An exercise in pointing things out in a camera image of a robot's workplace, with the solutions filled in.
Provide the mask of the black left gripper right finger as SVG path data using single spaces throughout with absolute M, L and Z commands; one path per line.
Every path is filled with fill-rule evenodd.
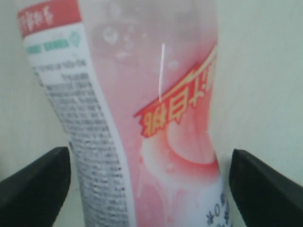
M 229 172 L 232 197 L 248 227 L 301 227 L 303 188 L 251 153 L 235 149 Z

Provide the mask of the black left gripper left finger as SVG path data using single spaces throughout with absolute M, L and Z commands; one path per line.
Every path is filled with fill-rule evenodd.
M 71 184 L 67 147 L 56 147 L 0 183 L 2 227 L 51 227 Z

